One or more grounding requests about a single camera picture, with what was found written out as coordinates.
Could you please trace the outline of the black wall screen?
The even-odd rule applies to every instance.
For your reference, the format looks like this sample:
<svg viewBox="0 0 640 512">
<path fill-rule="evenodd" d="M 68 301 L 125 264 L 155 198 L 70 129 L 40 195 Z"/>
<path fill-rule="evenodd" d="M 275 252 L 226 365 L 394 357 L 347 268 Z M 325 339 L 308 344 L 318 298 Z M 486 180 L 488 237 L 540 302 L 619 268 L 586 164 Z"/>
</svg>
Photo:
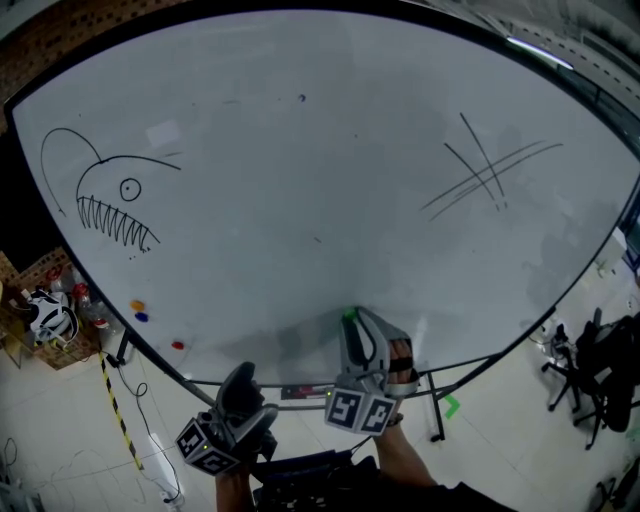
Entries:
<svg viewBox="0 0 640 512">
<path fill-rule="evenodd" d="M 7 130 L 0 134 L 0 252 L 22 272 L 61 245 L 17 137 Z"/>
</svg>

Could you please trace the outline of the white counter block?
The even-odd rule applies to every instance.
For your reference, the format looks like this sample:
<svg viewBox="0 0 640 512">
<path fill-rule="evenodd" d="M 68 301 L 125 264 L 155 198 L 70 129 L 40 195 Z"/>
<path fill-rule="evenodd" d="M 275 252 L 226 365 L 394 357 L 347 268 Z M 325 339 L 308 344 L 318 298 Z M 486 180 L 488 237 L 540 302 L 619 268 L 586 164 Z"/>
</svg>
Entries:
<svg viewBox="0 0 640 512">
<path fill-rule="evenodd" d="M 627 242 L 624 233 L 616 227 L 601 251 L 595 259 L 599 273 L 609 273 L 614 270 L 615 265 L 623 258 L 627 251 Z"/>
</svg>

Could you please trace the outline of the person's left forearm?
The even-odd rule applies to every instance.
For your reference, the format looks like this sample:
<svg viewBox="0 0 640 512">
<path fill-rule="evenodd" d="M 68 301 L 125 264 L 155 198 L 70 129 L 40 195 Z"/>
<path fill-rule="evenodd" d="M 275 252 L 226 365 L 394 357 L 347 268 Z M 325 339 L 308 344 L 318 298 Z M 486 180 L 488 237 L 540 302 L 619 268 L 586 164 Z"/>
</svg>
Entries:
<svg viewBox="0 0 640 512">
<path fill-rule="evenodd" d="M 217 512 L 255 512 L 249 478 L 246 465 L 215 477 Z"/>
</svg>

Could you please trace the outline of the person's dark clothing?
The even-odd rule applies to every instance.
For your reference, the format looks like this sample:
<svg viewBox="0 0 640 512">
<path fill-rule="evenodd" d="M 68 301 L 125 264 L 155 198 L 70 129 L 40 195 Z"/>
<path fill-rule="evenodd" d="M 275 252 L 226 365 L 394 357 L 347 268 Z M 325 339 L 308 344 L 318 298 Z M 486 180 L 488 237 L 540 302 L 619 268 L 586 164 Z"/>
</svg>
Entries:
<svg viewBox="0 0 640 512">
<path fill-rule="evenodd" d="M 516 512 L 460 483 L 416 487 L 382 476 L 375 459 L 349 450 L 257 463 L 257 512 Z"/>
</svg>

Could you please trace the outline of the large white whiteboard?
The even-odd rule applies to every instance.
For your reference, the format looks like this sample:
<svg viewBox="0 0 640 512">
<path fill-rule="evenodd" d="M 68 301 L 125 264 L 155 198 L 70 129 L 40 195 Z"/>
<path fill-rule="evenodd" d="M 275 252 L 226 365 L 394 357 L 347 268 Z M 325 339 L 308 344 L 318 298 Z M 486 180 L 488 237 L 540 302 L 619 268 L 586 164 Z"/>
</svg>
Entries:
<svg viewBox="0 0 640 512">
<path fill-rule="evenodd" d="M 264 383 L 330 381 L 352 306 L 407 331 L 420 368 L 504 351 L 640 180 L 553 69 L 405 2 L 171 7 L 66 56 L 6 116 L 85 276 L 203 380 L 252 360 Z"/>
</svg>

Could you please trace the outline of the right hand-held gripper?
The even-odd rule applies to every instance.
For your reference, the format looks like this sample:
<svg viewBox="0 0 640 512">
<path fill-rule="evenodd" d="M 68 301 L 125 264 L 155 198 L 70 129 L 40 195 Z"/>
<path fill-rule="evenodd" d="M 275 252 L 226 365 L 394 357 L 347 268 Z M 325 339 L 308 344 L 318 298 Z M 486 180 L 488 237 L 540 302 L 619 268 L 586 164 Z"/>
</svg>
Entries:
<svg viewBox="0 0 640 512">
<path fill-rule="evenodd" d="M 374 359 L 384 370 L 343 373 L 327 392 L 325 423 L 354 434 L 381 435 L 399 400 L 418 388 L 419 375 L 411 371 L 408 383 L 389 383 L 390 342 L 410 336 L 365 307 L 357 307 L 356 322 L 341 320 L 343 367 L 346 372 L 365 371 L 366 358 L 358 326 L 374 345 Z"/>
</svg>

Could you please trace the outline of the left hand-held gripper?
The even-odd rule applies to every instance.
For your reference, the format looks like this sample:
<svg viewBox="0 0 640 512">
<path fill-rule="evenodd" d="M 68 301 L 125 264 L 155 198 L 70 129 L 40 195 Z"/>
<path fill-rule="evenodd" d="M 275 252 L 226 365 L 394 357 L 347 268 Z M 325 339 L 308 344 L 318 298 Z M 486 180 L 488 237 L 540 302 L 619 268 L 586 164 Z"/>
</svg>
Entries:
<svg viewBox="0 0 640 512">
<path fill-rule="evenodd" d="M 184 462 L 208 475 L 227 473 L 258 457 L 269 462 L 277 441 L 271 426 L 278 408 L 263 406 L 256 365 L 243 362 L 224 380 L 217 407 L 191 418 L 175 441 Z"/>
</svg>

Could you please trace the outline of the black office chair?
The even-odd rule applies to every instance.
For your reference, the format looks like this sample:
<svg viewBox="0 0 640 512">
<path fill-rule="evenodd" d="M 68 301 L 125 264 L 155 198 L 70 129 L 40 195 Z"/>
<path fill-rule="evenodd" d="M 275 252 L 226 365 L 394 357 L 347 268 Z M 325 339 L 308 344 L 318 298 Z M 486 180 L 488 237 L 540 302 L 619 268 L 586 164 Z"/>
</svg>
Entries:
<svg viewBox="0 0 640 512">
<path fill-rule="evenodd" d="M 594 419 L 594 433 L 597 434 L 600 428 L 604 427 L 604 411 L 606 398 L 602 384 L 605 377 L 601 375 L 606 368 L 598 368 L 599 358 L 595 355 L 596 339 L 601 331 L 602 310 L 596 308 L 591 320 L 589 320 L 578 337 L 573 349 L 568 344 L 568 337 L 565 334 L 564 326 L 559 325 L 552 346 L 561 355 L 564 365 L 546 362 L 542 367 L 543 373 L 552 370 L 564 378 L 564 385 L 557 397 L 547 406 L 549 412 L 554 412 L 561 399 L 568 391 L 571 391 L 575 405 L 572 414 L 576 415 L 581 411 L 581 396 L 590 398 L 594 410 L 580 418 L 573 420 L 573 425 Z"/>
<path fill-rule="evenodd" d="M 606 325 L 591 320 L 576 345 L 580 388 L 592 399 L 594 410 L 573 424 L 594 420 L 592 437 L 585 446 L 589 450 L 601 428 L 623 433 L 629 426 L 640 386 L 640 313 Z"/>
</svg>

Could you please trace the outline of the white black helmet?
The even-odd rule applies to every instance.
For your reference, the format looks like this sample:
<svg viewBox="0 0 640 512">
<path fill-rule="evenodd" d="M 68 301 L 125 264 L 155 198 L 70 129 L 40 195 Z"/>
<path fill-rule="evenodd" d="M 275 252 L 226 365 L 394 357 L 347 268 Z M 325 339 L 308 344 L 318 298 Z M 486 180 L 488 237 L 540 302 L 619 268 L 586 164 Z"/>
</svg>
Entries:
<svg viewBox="0 0 640 512">
<path fill-rule="evenodd" d="M 64 292 L 46 292 L 37 288 L 23 291 L 30 308 L 29 328 L 36 346 L 51 344 L 65 348 L 79 332 L 76 313 Z"/>
</svg>

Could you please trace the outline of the pile of clear plastic bottles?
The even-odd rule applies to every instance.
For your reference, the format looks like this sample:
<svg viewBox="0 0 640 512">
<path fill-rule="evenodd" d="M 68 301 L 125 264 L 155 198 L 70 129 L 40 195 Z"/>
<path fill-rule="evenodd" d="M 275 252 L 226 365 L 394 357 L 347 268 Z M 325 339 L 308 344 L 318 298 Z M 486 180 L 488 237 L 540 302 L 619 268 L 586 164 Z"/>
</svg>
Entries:
<svg viewBox="0 0 640 512">
<path fill-rule="evenodd" d="M 64 292 L 73 300 L 77 315 L 82 317 L 87 325 L 92 325 L 109 335 L 123 331 L 122 324 L 92 291 L 77 268 L 55 266 L 46 273 L 46 279 L 52 292 Z"/>
</svg>

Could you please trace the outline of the black metal whiteboard stand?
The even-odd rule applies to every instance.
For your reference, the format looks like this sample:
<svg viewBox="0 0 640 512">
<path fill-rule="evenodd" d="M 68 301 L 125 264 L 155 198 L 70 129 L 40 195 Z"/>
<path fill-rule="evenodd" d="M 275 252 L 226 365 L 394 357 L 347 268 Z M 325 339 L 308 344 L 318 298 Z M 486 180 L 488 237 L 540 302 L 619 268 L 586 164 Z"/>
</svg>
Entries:
<svg viewBox="0 0 640 512">
<path fill-rule="evenodd" d="M 443 417 L 450 418 L 451 415 L 459 408 L 459 403 L 453 398 L 452 393 L 467 383 L 471 382 L 477 376 L 491 368 L 493 365 L 503 359 L 509 352 L 514 350 L 521 342 L 525 340 L 525 337 L 519 338 L 507 349 L 499 353 L 491 354 L 486 357 L 480 357 L 471 359 L 469 361 L 455 363 L 452 365 L 442 366 L 439 368 L 430 368 L 418 373 L 421 379 L 425 380 L 427 387 L 422 391 L 415 391 L 409 395 L 409 398 L 417 398 L 422 396 L 428 396 L 431 398 L 434 408 L 434 414 L 436 418 L 437 433 L 431 438 L 432 442 L 443 441 L 445 439 Z M 112 368 L 121 370 L 123 366 L 128 363 L 125 358 L 125 352 L 130 349 L 130 352 L 138 350 L 143 356 L 149 359 L 160 371 L 175 381 L 178 385 L 186 389 L 189 393 L 196 396 L 200 401 L 209 406 L 213 405 L 213 398 L 207 395 L 202 389 L 205 387 L 217 387 L 220 388 L 221 382 L 197 380 L 187 378 L 181 375 L 177 370 L 170 369 L 169 364 L 164 361 L 141 337 L 132 332 L 129 329 L 124 330 L 122 339 L 118 351 L 115 356 L 107 355 L 106 360 Z M 438 388 L 434 383 L 433 375 L 435 373 L 446 372 L 448 370 L 456 369 L 459 367 L 470 366 L 477 363 L 477 366 L 469 373 L 461 377 L 455 382 Z M 332 383 L 320 383 L 320 384 L 261 384 L 261 387 L 266 390 L 275 389 L 281 392 L 281 388 L 286 385 L 329 385 Z"/>
</svg>

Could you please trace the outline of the person's right hand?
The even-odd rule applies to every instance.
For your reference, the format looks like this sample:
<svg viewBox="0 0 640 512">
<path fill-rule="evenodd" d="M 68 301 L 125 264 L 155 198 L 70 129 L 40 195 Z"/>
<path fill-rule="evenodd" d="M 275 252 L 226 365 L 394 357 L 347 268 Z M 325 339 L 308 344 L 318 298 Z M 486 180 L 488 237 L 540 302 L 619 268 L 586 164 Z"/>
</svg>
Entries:
<svg viewBox="0 0 640 512">
<path fill-rule="evenodd" d="M 413 369 L 413 354 L 407 339 L 390 342 L 390 373 L 410 372 Z"/>
</svg>

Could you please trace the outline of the person's right forearm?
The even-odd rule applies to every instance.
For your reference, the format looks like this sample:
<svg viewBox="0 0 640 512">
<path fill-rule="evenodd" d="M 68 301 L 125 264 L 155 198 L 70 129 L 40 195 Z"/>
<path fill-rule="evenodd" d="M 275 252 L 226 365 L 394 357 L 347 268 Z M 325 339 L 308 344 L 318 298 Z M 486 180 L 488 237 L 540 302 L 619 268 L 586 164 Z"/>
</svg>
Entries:
<svg viewBox="0 0 640 512">
<path fill-rule="evenodd" d="M 429 488 L 437 486 L 424 461 L 407 440 L 401 423 L 387 426 L 374 439 L 381 474 L 396 484 Z"/>
</svg>

